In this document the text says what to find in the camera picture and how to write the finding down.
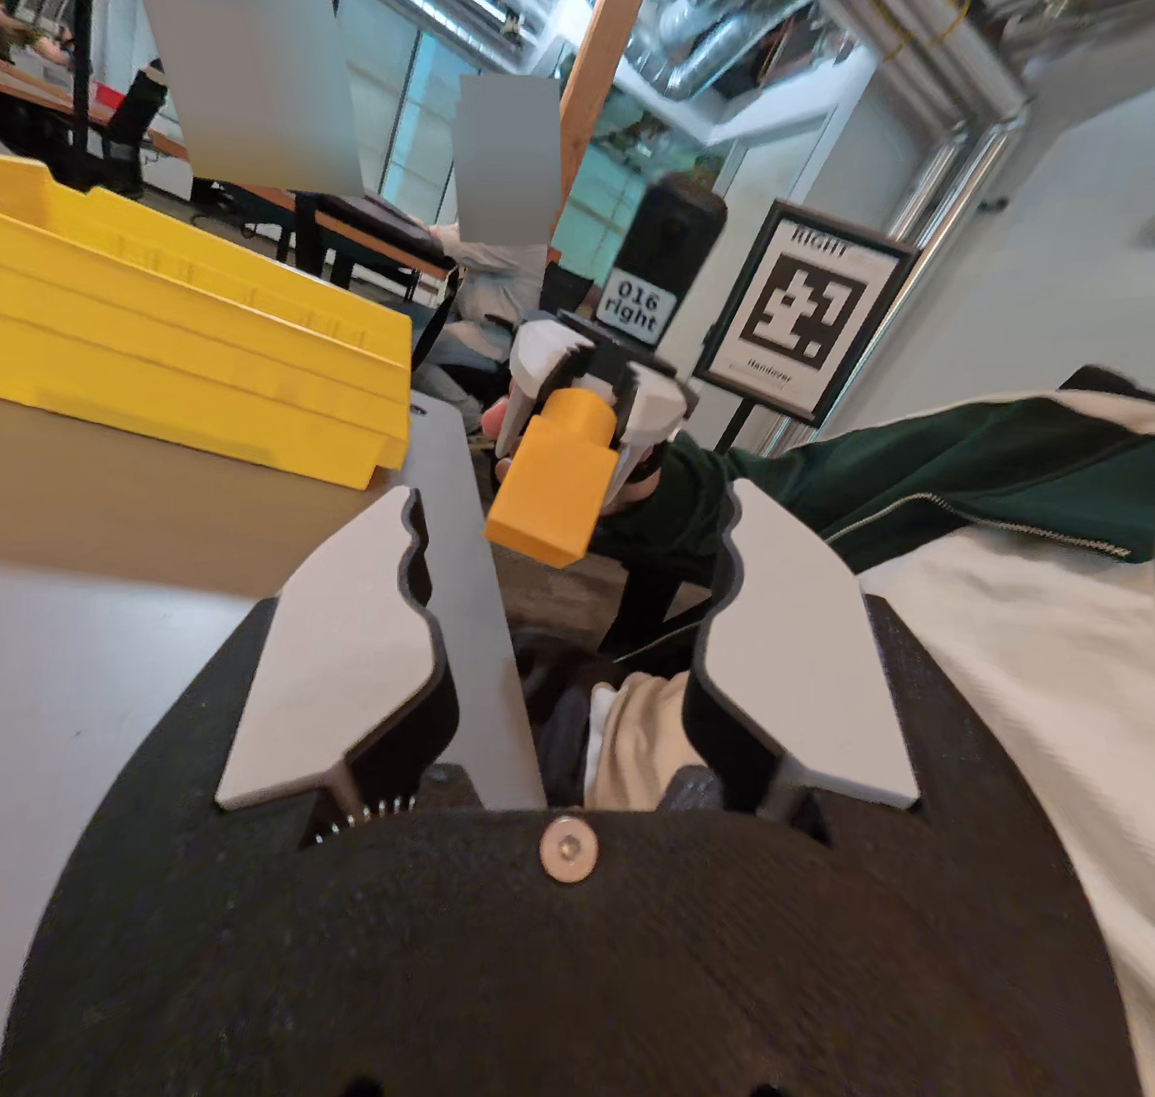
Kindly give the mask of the black bag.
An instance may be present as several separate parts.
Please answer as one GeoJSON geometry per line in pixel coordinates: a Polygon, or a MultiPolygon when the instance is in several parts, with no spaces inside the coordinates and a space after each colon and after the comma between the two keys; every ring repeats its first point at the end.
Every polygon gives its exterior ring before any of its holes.
{"type": "Polygon", "coordinates": [[[320,195],[316,199],[316,209],[373,239],[391,241],[399,246],[407,245],[412,251],[434,253],[440,248],[439,240],[423,223],[378,196],[320,195]]]}

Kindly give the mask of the wooden support post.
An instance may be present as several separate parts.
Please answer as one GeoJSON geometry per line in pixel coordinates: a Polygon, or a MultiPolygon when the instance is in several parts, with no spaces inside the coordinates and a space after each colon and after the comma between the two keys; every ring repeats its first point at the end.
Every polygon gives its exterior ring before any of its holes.
{"type": "Polygon", "coordinates": [[[644,0],[596,0],[586,36],[560,99],[560,208],[595,134],[617,68],[628,45],[644,0]]]}

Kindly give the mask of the silver ceiling ducts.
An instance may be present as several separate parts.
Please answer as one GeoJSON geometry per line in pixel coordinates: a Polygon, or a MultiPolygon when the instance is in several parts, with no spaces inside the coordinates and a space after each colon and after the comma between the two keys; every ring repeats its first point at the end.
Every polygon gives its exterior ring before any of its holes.
{"type": "MultiPolygon", "coordinates": [[[[472,65],[552,75],[583,45],[597,0],[385,0],[472,65]]],[[[717,129],[719,84],[751,66],[739,98],[871,53],[886,88],[933,137],[1019,120],[1025,84],[969,0],[641,0],[617,75],[670,123],[717,129]]]]}

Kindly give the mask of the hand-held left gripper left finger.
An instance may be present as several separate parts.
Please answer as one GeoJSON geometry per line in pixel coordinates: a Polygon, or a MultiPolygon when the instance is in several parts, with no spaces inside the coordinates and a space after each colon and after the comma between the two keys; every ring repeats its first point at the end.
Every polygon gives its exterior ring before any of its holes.
{"type": "Polygon", "coordinates": [[[278,597],[217,788],[228,812],[322,792],[340,814],[404,814],[453,741],[460,700],[430,610],[418,489],[327,540],[278,597]]]}

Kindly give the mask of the yellow plastic bin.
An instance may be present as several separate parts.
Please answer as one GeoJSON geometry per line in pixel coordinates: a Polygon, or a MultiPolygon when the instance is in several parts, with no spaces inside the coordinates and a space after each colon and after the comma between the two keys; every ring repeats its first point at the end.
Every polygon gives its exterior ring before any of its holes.
{"type": "Polygon", "coordinates": [[[411,320],[2,161],[2,397],[364,490],[411,441],[411,320]]]}

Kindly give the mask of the framed marker sign on stand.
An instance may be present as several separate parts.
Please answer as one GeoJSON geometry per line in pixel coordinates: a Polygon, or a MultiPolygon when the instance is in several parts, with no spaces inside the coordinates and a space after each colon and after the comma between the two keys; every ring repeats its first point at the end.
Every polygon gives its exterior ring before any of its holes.
{"type": "Polygon", "coordinates": [[[817,428],[921,258],[916,244],[777,200],[694,377],[817,428]]]}

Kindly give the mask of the orange peg block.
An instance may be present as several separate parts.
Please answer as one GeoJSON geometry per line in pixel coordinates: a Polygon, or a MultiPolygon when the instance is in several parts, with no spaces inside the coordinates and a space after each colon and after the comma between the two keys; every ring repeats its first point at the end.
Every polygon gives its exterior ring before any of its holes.
{"type": "Polygon", "coordinates": [[[533,415],[489,511],[484,536],[554,570],[582,560],[614,482],[614,407],[561,388],[533,415]]]}

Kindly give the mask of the person's right forearm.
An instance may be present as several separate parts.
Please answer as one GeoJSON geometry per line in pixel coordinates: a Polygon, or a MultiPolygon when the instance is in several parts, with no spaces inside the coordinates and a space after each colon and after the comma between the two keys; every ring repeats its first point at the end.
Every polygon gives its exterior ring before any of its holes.
{"type": "Polygon", "coordinates": [[[1154,396],[1099,366],[1054,392],[973,400],[778,458],[680,437],[658,473],[649,498],[600,522],[594,553],[706,584],[730,484],[750,481],[857,574],[969,526],[1153,560],[1154,396]]]}

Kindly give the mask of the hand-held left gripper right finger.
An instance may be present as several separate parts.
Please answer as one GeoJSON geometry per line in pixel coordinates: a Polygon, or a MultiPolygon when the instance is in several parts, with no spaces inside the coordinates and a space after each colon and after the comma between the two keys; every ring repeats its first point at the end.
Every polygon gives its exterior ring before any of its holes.
{"type": "Polygon", "coordinates": [[[857,576],[748,480],[725,498],[684,717],[730,810],[787,823],[814,792],[920,799],[857,576]]]}

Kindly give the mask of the grey desk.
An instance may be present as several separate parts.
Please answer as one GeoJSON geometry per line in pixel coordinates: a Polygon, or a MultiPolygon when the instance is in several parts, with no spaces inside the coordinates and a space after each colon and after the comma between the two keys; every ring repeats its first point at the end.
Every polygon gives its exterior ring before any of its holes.
{"type": "MultiPolygon", "coordinates": [[[[414,395],[399,478],[426,508],[431,609],[458,686],[443,758],[492,810],[546,806],[461,416],[414,395]]],[[[3,402],[2,998],[132,754],[253,606],[374,504],[365,493],[3,402]]]]}

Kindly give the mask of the wooden office desk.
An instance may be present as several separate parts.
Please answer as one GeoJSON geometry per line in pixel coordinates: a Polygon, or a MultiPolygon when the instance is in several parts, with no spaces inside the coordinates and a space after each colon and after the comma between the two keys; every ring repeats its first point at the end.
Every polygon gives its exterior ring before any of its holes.
{"type": "MultiPolygon", "coordinates": [[[[3,63],[2,67],[2,93],[25,103],[66,115],[68,117],[73,116],[73,95],[70,92],[51,83],[38,80],[33,75],[7,63],[3,63]]],[[[91,126],[105,129],[111,123],[113,116],[113,108],[97,102],[90,105],[91,126]]],[[[144,141],[157,152],[162,152],[185,163],[191,163],[182,138],[173,137],[164,126],[157,124],[151,125],[144,141]]],[[[233,182],[228,183],[226,187],[257,196],[262,201],[276,205],[291,214],[297,209],[296,196],[280,188],[233,182]]]]}
{"type": "Polygon", "coordinates": [[[444,281],[447,293],[454,295],[461,284],[461,270],[441,248],[434,253],[412,251],[359,231],[316,209],[320,195],[293,193],[297,199],[295,230],[297,236],[296,264],[318,277],[349,290],[354,271],[364,267],[385,279],[400,282],[407,298],[413,300],[421,281],[444,281]]]}

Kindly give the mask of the black office chair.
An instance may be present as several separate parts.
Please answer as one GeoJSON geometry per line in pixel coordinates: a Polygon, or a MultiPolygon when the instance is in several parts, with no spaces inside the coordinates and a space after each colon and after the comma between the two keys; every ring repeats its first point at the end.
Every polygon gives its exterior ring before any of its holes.
{"type": "Polygon", "coordinates": [[[91,179],[115,195],[137,199],[145,191],[141,148],[169,98],[160,57],[137,71],[124,99],[100,134],[100,154],[90,155],[91,179]]]}

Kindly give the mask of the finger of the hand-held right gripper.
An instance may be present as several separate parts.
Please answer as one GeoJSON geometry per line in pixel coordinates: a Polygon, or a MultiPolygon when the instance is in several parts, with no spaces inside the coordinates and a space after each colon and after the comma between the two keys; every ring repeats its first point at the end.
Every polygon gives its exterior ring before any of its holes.
{"type": "Polygon", "coordinates": [[[639,361],[627,362],[614,395],[617,428],[612,449],[616,467],[605,491],[605,507],[617,502],[644,459],[672,440],[692,414],[683,383],[672,374],[639,361]]]}
{"type": "Polygon", "coordinates": [[[587,335],[556,320],[521,325],[510,356],[512,388],[496,442],[498,459],[512,458],[516,441],[548,398],[583,378],[596,351],[587,335]]]}

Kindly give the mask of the person's right hand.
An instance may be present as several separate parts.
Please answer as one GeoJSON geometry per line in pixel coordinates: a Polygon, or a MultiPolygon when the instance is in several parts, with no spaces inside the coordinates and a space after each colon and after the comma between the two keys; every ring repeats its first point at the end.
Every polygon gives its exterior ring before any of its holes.
{"type": "Polygon", "coordinates": [[[496,490],[507,476],[510,467],[512,465],[514,455],[521,442],[521,437],[514,437],[507,449],[499,450],[501,445],[498,441],[505,427],[510,398],[510,393],[498,398],[485,410],[481,420],[480,450],[490,456],[490,476],[496,490]]]}

